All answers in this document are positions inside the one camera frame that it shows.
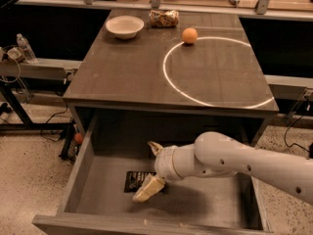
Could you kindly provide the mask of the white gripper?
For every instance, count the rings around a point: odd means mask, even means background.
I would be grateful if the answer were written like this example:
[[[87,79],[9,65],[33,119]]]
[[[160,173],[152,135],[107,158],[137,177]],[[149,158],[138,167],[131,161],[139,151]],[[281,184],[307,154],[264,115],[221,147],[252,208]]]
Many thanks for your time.
[[[162,147],[154,141],[149,141],[153,154],[156,156],[156,174],[148,174],[141,187],[132,198],[134,203],[144,203],[161,191],[165,181],[182,180],[196,174],[196,157],[193,145]]]

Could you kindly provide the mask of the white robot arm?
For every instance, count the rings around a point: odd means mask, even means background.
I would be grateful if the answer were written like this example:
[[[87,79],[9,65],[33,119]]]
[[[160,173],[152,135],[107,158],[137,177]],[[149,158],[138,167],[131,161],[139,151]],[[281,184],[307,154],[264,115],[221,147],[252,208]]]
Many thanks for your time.
[[[252,176],[298,199],[313,204],[313,161],[247,146],[227,135],[209,131],[194,143],[163,147],[149,143],[155,160],[155,174],[145,177],[133,197],[144,203],[165,184],[186,177],[226,177],[238,172]]]

